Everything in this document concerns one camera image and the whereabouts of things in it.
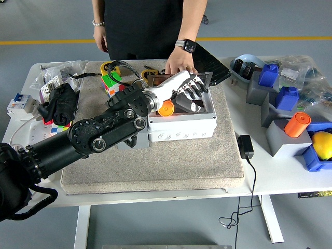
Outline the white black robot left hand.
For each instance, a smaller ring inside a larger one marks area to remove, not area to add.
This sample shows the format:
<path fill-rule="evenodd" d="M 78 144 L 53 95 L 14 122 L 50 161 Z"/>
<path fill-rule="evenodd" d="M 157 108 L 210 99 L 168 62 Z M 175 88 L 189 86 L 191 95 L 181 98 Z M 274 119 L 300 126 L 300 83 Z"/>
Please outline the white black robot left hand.
<path fill-rule="evenodd" d="M 148 87 L 143 90 L 150 102 L 151 111 L 159 110 L 164 101 L 172 100 L 172 103 L 188 113 L 204 113 L 205 108 L 197 105 L 194 100 L 202 97 L 203 92 L 208 92 L 209 85 L 202 79 L 188 71 L 181 71 L 156 87 Z"/>

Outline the person's right hand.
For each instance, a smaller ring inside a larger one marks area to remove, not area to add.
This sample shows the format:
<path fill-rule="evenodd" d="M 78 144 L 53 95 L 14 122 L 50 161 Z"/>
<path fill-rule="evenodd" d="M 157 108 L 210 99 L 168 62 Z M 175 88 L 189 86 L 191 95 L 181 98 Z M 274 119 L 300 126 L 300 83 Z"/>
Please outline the person's right hand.
<path fill-rule="evenodd" d="M 98 49 L 102 52 L 108 53 L 107 41 L 106 41 L 106 29 L 104 26 L 95 26 L 93 37 Z"/>

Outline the person's left hand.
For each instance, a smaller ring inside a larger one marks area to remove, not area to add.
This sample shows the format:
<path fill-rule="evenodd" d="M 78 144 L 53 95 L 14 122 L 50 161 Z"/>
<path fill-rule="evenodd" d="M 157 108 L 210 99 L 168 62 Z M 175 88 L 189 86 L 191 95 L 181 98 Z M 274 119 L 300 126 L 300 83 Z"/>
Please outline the person's left hand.
<path fill-rule="evenodd" d="M 191 73 L 197 72 L 193 63 L 192 54 L 181 47 L 175 47 L 166 62 L 165 73 L 177 74 L 184 70 Z"/>

